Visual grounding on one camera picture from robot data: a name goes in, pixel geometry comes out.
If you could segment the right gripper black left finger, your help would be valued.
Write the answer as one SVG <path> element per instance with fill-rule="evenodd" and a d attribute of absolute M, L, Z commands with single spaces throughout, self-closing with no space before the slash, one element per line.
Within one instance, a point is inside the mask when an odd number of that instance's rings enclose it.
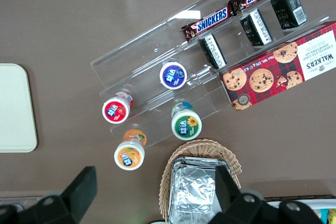
<path fill-rule="evenodd" d="M 35 220 L 37 223 L 80 223 L 96 195 L 96 168 L 87 166 L 61 194 L 39 201 Z"/>

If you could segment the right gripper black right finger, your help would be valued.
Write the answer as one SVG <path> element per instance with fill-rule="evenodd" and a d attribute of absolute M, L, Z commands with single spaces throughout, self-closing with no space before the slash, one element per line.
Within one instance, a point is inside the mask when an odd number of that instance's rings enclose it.
<path fill-rule="evenodd" d="M 257 215 L 263 201 L 251 189 L 239 189 L 225 166 L 217 166 L 215 189 L 222 212 L 228 215 Z"/>

